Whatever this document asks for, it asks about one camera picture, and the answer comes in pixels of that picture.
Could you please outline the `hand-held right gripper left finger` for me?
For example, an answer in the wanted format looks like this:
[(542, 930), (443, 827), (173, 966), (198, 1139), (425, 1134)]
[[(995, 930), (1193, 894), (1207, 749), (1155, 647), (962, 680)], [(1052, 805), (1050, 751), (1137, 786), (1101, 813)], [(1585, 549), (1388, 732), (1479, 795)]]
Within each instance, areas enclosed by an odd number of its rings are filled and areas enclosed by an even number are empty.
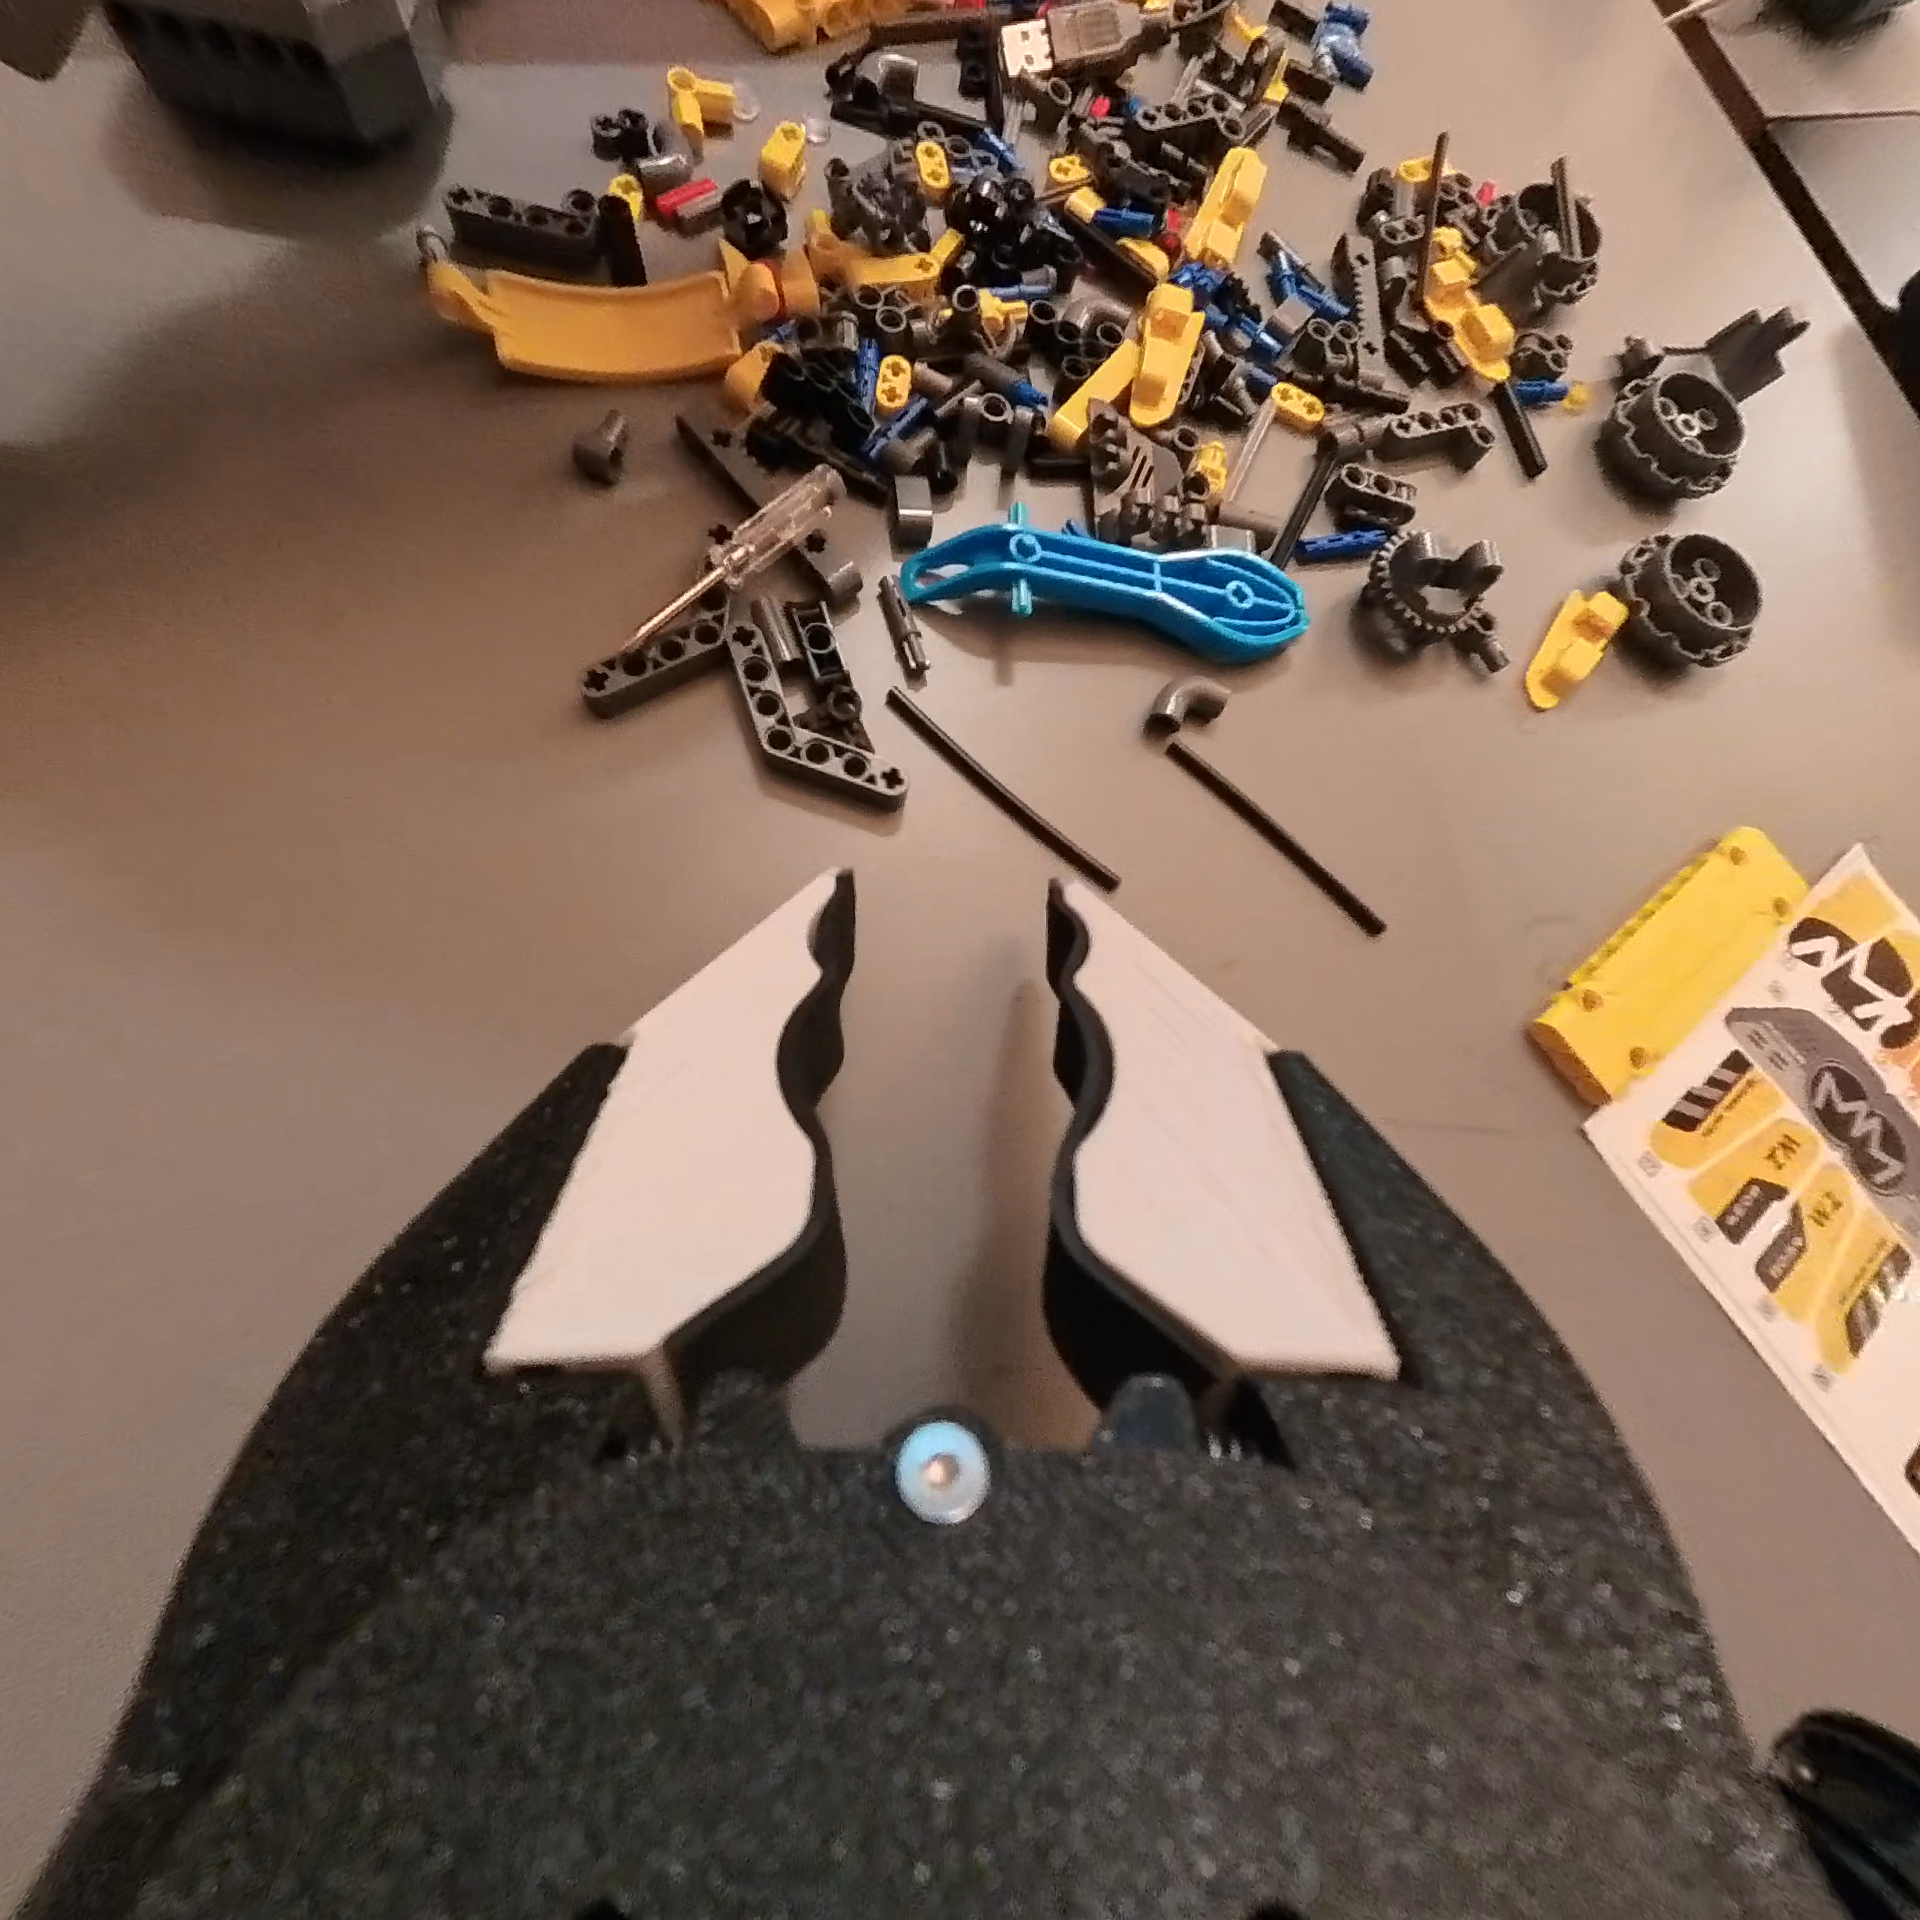
[(490, 1375), (635, 1375), (676, 1432), (721, 1375), (780, 1389), (823, 1355), (849, 1250), (820, 1108), (854, 951), (854, 876), (823, 870), (626, 1029)]

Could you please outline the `small clear-handled screwdriver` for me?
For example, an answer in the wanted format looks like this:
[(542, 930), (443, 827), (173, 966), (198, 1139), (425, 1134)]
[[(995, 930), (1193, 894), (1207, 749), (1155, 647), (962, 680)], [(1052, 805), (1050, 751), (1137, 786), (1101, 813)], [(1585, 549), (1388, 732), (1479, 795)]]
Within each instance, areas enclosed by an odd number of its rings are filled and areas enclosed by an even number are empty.
[(849, 484), (837, 469), (815, 463), (773, 495), (751, 517), (725, 533), (708, 535), (703, 563), (691, 588), (671, 597), (658, 613), (638, 624), (619, 644), (631, 653), (674, 629), (714, 591), (732, 591), (797, 551), (805, 538), (820, 533), (831, 512), (849, 498)]

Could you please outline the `thin black rod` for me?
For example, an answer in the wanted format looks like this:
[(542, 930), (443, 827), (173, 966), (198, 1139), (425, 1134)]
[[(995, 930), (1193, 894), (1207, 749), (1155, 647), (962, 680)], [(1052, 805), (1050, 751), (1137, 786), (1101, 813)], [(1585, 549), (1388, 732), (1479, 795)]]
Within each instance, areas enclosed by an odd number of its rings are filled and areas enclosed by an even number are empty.
[(1285, 862), (1303, 876), (1310, 886), (1331, 901), (1342, 916), (1353, 924), (1366, 940), (1386, 934), (1386, 919), (1374, 911), (1370, 903), (1342, 878), (1337, 878), (1325, 862), (1310, 853), (1297, 835), (1292, 835), (1266, 806), (1249, 795), (1234, 780), (1223, 775), (1211, 759), (1199, 755), (1181, 733), (1171, 733), (1164, 746), (1164, 757), (1177, 763), (1189, 780), (1197, 782), (1215, 802), (1220, 802), (1234, 818), (1245, 822), (1262, 837), (1266, 846), (1285, 858)]
[(1044, 813), (1031, 806), (1007, 782), (1002, 782), (991, 767), (974, 757), (950, 732), (937, 724), (902, 688), (889, 688), (884, 695), (887, 709), (902, 720), (907, 732), (927, 748), (945, 765), (962, 778), (986, 802), (989, 802), (1002, 818), (1014, 824), (1038, 848), (1062, 862), (1074, 876), (1094, 884), (1103, 894), (1121, 890), (1116, 868), (1086, 848), (1082, 848), (1066, 829), (1052, 822)]

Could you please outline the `yellow and grey sticker sheet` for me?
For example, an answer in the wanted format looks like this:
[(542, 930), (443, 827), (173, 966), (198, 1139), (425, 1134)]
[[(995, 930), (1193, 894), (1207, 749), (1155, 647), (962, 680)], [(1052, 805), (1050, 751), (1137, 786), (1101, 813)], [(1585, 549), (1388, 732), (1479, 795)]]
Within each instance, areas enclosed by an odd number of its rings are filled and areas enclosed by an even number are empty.
[(1917, 1547), (1917, 922), (1868, 846), (1581, 1134)]

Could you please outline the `blue brick separator tool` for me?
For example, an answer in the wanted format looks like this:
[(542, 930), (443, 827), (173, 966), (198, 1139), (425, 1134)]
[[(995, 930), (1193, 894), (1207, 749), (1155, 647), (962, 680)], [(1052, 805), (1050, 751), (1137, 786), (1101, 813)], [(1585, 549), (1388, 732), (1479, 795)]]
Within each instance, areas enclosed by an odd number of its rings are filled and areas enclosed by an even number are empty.
[(1303, 589), (1255, 551), (1145, 551), (1050, 531), (1022, 517), (983, 520), (898, 568), (911, 606), (998, 599), (1145, 629), (1209, 666), (1259, 666), (1307, 636)]

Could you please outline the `grey toy battery hub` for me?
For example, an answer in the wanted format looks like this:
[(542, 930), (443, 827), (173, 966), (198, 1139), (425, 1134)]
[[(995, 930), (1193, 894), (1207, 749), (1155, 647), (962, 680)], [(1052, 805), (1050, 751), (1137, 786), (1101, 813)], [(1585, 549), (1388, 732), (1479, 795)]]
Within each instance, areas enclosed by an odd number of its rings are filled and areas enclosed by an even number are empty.
[(103, 19), (155, 98), (226, 132), (372, 155), (446, 103), (434, 2), (109, 2)]

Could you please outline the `black usb plug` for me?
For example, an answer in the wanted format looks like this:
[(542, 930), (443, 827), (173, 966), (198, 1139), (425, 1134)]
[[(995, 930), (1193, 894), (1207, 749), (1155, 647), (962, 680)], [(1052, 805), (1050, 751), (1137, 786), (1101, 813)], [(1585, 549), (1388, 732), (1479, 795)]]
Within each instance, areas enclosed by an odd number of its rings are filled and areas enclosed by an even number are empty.
[(1046, 5), (998, 28), (1007, 80), (1116, 78), (1147, 50), (1153, 23), (1130, 2)]

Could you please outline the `pile of toy building pieces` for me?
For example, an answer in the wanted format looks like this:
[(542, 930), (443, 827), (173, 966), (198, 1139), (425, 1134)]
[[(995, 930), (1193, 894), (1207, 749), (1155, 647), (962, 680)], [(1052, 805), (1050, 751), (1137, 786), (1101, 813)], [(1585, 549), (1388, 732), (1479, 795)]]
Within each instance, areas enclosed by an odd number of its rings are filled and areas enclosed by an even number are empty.
[(1116, 78), (1007, 80), (998, 28), (1046, 5), (955, 5), (876, 28), (826, 71), (830, 120), (780, 126), (759, 176), (619, 176), (615, 282), (644, 213), (716, 226), (774, 268), (788, 316), (723, 372), (702, 447), (743, 472), (837, 469), (917, 549), (972, 461), (1087, 484), (1082, 533), (1243, 544), (1285, 568), (1413, 568), (1413, 467), (1470, 472), (1575, 411), (1551, 327), (1601, 277), (1567, 160), (1510, 190), (1428, 155), (1374, 168), (1331, 261), (1259, 228), (1265, 143), (1346, 179), (1332, 116), (1365, 90), (1365, 5), (1139, 5)]

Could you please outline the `angled dark grey holed beam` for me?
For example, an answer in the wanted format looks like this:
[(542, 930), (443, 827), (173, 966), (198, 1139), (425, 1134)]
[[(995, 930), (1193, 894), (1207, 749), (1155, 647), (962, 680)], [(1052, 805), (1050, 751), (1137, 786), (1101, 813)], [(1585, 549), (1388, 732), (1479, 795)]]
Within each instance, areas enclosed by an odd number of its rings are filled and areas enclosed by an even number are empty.
[(826, 602), (739, 594), (727, 651), (761, 762), (867, 808), (898, 812), (907, 778), (879, 757)]

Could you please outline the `straight dark grey holed beam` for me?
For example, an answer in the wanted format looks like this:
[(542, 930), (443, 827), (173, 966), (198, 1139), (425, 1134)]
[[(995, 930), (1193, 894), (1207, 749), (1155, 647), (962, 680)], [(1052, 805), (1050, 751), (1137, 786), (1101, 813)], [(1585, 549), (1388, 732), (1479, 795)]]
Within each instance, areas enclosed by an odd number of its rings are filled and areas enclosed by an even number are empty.
[(729, 614), (729, 591), (708, 591), (679, 624), (589, 663), (580, 675), (583, 706), (612, 720), (729, 666)]

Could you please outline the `long yellow holed beam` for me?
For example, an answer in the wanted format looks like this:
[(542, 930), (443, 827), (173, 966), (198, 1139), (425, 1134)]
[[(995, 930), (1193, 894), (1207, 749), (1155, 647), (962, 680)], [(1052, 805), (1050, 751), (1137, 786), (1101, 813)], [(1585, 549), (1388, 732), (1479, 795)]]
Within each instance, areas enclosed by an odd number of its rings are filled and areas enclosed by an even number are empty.
[(809, 50), (820, 40), (861, 36), (901, 20), (945, 20), (949, 2), (717, 2), (763, 50)]

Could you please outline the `long yellow toy block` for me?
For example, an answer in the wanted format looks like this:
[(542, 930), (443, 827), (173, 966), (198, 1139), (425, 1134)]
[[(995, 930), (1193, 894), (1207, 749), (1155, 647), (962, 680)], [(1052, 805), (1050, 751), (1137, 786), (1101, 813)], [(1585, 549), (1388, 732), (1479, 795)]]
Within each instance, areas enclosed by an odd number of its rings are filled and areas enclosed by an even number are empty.
[(1724, 835), (1565, 973), (1531, 1045), (1589, 1108), (1612, 1103), (1693, 1034), (1809, 892), (1762, 829)]

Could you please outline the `yellow curved toy panel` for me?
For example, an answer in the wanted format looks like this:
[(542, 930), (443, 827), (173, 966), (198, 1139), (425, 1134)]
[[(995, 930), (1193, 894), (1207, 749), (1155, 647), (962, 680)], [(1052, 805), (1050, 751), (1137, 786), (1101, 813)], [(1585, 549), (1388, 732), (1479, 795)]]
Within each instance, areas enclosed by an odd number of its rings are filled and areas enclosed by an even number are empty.
[(469, 271), (434, 234), (423, 238), (430, 308), (492, 343), (524, 376), (653, 387), (729, 372), (751, 335), (788, 316), (782, 275), (723, 248), (716, 269), (639, 286)]

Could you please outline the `black glossy object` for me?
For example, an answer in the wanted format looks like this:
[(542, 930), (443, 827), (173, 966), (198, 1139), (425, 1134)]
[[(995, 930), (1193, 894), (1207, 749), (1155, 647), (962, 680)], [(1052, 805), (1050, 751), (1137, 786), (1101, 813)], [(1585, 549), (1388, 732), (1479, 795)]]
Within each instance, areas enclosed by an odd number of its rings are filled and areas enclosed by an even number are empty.
[(1809, 1712), (1770, 1770), (1843, 1908), (1916, 1918), (1917, 1743), (1861, 1714)]

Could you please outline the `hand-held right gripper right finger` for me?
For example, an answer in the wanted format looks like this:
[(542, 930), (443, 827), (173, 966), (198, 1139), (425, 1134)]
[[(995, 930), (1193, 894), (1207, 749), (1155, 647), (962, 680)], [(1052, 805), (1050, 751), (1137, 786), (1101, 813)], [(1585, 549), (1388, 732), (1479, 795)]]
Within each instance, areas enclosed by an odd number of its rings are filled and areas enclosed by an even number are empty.
[(1083, 880), (1046, 890), (1068, 1271), (1199, 1379), (1394, 1383), (1402, 1354), (1281, 1082), (1281, 1046)]

